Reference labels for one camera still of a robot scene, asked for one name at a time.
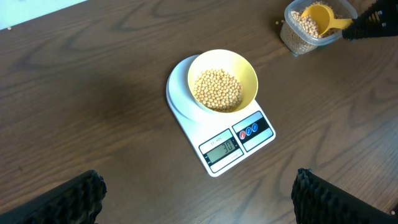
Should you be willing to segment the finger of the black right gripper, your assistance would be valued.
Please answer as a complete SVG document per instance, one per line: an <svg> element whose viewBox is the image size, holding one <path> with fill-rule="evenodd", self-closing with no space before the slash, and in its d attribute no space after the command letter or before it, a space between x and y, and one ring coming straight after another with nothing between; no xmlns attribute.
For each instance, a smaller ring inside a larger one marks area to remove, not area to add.
<svg viewBox="0 0 398 224"><path fill-rule="evenodd" d="M397 36L397 0L377 0L343 29L346 40Z"/></svg>

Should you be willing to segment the pale yellow bowl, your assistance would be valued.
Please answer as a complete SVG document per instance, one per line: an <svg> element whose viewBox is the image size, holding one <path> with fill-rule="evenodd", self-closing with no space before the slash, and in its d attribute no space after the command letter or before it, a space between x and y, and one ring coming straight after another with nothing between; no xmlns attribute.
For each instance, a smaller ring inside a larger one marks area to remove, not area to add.
<svg viewBox="0 0 398 224"><path fill-rule="evenodd" d="M234 75L243 86L242 103L235 110L229 113L241 111L248 107L255 100L258 91L258 78L253 66L243 56L230 50L209 50L200 54L193 60L187 73L189 90L193 96L194 102L201 109L215 114L223 113L207 108L193 95L193 86L195 80L202 71L211 69L225 69L227 72Z"/></svg>

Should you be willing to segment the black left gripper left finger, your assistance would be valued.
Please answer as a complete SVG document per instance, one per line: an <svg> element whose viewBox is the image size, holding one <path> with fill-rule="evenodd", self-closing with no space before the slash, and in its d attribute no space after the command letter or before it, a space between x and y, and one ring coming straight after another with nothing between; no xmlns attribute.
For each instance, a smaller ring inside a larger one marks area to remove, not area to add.
<svg viewBox="0 0 398 224"><path fill-rule="evenodd" d="M95 224L107 193L102 176L88 170L62 185L1 214L3 224Z"/></svg>

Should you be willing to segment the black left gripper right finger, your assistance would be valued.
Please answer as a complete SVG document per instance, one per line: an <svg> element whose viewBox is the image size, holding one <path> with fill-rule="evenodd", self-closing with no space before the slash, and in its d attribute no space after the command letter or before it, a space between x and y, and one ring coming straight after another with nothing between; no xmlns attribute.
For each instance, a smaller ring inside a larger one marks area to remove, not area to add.
<svg viewBox="0 0 398 224"><path fill-rule="evenodd" d="M300 224L397 224L396 217L321 179L310 169L297 171L291 199L295 220Z"/></svg>

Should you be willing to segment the yellow plastic measuring scoop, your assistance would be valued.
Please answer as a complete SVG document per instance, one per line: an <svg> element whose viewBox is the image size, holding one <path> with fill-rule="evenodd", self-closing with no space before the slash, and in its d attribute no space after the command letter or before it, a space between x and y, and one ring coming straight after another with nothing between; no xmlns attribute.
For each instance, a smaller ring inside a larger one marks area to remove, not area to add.
<svg viewBox="0 0 398 224"><path fill-rule="evenodd" d="M303 11L302 17L310 17L317 23L319 35L323 35L330 29L346 29L353 23L352 19L336 19L331 7L325 4L314 4L307 7Z"/></svg>

